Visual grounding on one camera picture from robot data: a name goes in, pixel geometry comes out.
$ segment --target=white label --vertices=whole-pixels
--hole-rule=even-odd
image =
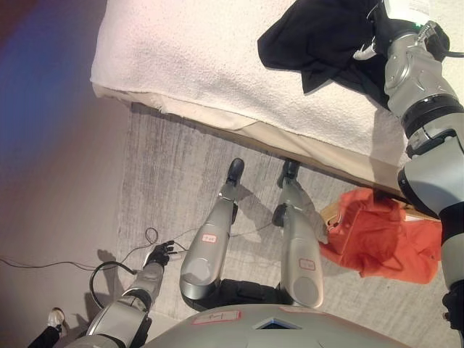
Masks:
[[[322,312],[318,312],[317,310],[312,310],[311,308],[305,307],[295,307],[295,306],[288,306],[288,307],[279,307],[280,310],[283,310],[287,313],[316,313],[322,314]]]
[[[303,270],[316,270],[316,264],[310,259],[299,259],[298,264]]]
[[[226,321],[240,320],[240,318],[241,312],[239,310],[226,310],[224,312],[214,312],[200,315],[194,319],[192,325],[224,323]]]
[[[207,243],[215,243],[217,241],[217,236],[214,234],[204,234],[202,237],[202,241],[206,241]]]

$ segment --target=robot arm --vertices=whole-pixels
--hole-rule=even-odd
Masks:
[[[396,19],[394,2],[380,1],[373,16],[375,50],[388,59],[388,105],[405,129],[411,158],[399,172],[398,183],[417,209],[442,221],[442,267],[449,289],[443,298],[449,310],[445,318],[463,335],[464,108],[426,45],[434,39],[442,56],[451,55],[439,42],[436,23],[428,21],[419,30],[406,17]]]
[[[121,298],[103,308],[84,337],[69,348],[136,348],[145,344],[152,324],[149,311],[158,297],[173,241],[154,248]]]

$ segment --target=white blanket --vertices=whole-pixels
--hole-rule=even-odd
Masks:
[[[150,106],[236,130],[260,120],[398,165],[399,121],[362,94],[327,83],[304,95],[297,72],[262,66],[257,39],[293,0],[108,0],[91,81],[147,94]],[[432,17],[464,51],[464,1],[433,0]],[[464,95],[464,61],[444,76]]]

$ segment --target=black cable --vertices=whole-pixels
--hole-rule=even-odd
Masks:
[[[3,263],[7,264],[8,266],[11,266],[11,267],[14,267],[14,268],[25,268],[25,269],[32,269],[32,268],[47,268],[47,267],[51,267],[51,266],[56,266],[56,265],[73,265],[77,268],[80,268],[81,270],[86,270],[86,271],[92,271],[92,269],[89,269],[89,268],[85,268],[84,266],[86,265],[83,265],[83,264],[80,264],[78,262],[73,262],[73,261],[60,261],[60,262],[53,262],[53,263],[49,263],[47,265],[41,265],[41,266],[33,266],[33,265],[24,265],[24,264],[20,264],[19,262],[15,262],[17,263],[17,265],[13,265],[10,261],[8,260],[5,260],[5,259],[2,259],[0,258],[0,261],[2,261]]]
[[[443,54],[451,58],[464,58],[464,52],[445,51]]]
[[[122,264],[121,262],[118,262],[118,261],[106,261],[106,262],[103,262],[102,264],[100,264],[99,266],[97,266],[95,268],[95,270],[92,272],[92,274],[90,276],[90,279],[88,280],[88,287],[90,288],[90,293],[92,295],[92,299],[94,299],[96,305],[99,306],[100,309],[103,309],[103,305],[99,301],[99,299],[96,297],[95,290],[94,290],[94,278],[95,278],[96,274],[98,273],[98,271],[100,269],[102,269],[104,266],[108,266],[108,265],[115,265],[115,266],[121,267],[124,270],[128,271],[132,275],[137,274],[136,271],[131,270],[128,266],[126,266],[126,265],[124,265],[124,264]]]
[[[184,248],[182,245],[180,245],[177,241],[174,241],[175,245],[178,245],[183,251],[187,252],[188,249]]]
[[[149,237],[149,231],[154,231],[154,235],[155,235],[154,239],[151,239]],[[148,227],[145,230],[145,239],[148,241],[148,244],[138,246],[138,247],[130,250],[129,253],[120,262],[121,263],[125,262],[128,259],[128,257],[136,250],[145,249],[145,248],[148,248],[148,247],[151,247],[151,246],[155,245],[158,242],[159,238],[160,238],[160,234],[158,233],[158,230],[156,228],[154,228],[154,227]]]

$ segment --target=person's leg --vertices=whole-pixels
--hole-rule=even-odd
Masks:
[[[29,345],[29,348],[52,348],[59,340],[62,332],[62,325],[65,321],[65,314],[59,308],[54,308],[49,313],[48,326],[45,330]]]
[[[29,345],[29,348],[52,348],[59,340],[57,328],[47,326],[45,330]]]

